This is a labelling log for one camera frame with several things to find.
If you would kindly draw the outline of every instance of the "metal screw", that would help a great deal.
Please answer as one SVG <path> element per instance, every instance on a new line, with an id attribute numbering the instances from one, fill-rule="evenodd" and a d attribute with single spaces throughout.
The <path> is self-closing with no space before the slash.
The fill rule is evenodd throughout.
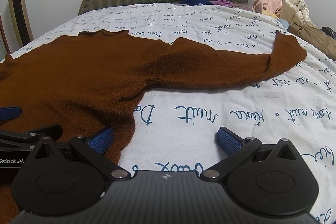
<path id="1" fill-rule="evenodd" d="M 210 179 L 215 179 L 217 177 L 219 177 L 220 173 L 216 170 L 206 170 L 204 171 L 204 176 L 206 176 L 207 178 L 210 178 Z"/>
<path id="2" fill-rule="evenodd" d="M 116 179 L 123 179 L 128 175 L 128 172 L 126 170 L 114 170 L 111 175 Z"/>

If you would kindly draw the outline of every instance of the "gold tower fan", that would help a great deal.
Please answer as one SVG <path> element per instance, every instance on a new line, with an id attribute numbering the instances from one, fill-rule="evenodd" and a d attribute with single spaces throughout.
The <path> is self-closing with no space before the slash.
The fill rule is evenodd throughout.
<path id="1" fill-rule="evenodd" d="M 14 30 L 20 47 L 33 41 L 25 0 L 8 0 Z"/>

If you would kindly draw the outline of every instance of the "knit fabric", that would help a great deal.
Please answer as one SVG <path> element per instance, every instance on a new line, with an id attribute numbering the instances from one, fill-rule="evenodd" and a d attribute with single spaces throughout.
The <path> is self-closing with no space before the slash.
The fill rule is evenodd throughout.
<path id="1" fill-rule="evenodd" d="M 258 55 L 214 50 L 186 38 L 169 45 L 127 30 L 62 36 L 17 59 L 7 55 L 0 64 L 0 106 L 22 108 L 21 116 L 1 129 L 24 132 L 59 123 L 60 141 L 68 141 L 112 126 L 114 143 L 105 156 L 118 163 L 133 136 L 133 110 L 145 88 L 243 85 L 273 78 L 305 58 L 296 38 L 278 31 L 272 53 Z M 0 171 L 1 224 L 18 214 L 10 189 L 15 173 Z"/>

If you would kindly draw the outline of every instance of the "white bed sheet with writing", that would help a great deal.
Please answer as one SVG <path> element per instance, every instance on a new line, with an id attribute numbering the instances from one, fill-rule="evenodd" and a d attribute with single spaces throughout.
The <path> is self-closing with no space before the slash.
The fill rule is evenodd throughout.
<path id="1" fill-rule="evenodd" d="M 12 56 L 62 35 L 99 29 L 128 29 L 131 35 L 169 44 L 186 37 L 218 50 L 250 54 L 270 53 L 276 30 L 289 34 L 269 16 L 236 8 L 156 3 L 88 12 Z M 336 198 L 332 198 L 336 194 L 336 65 L 297 39 L 307 58 L 274 79 L 218 90 L 148 90 L 134 110 L 135 134 L 122 151 L 120 166 L 132 173 L 137 169 L 200 173 L 225 157 L 215 141 L 221 126 L 263 143 L 289 138 L 319 183 L 311 214 L 331 224 L 336 220 Z"/>

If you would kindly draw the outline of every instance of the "sweater sleeve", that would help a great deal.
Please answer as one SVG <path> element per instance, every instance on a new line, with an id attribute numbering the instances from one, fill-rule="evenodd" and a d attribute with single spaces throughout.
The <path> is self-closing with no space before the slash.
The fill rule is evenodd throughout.
<path id="1" fill-rule="evenodd" d="M 284 73 L 306 58 L 292 35 L 277 31 L 271 54 L 215 50 L 178 38 L 167 52 L 137 65 L 148 85 L 184 88 L 222 88 L 266 80 Z"/>

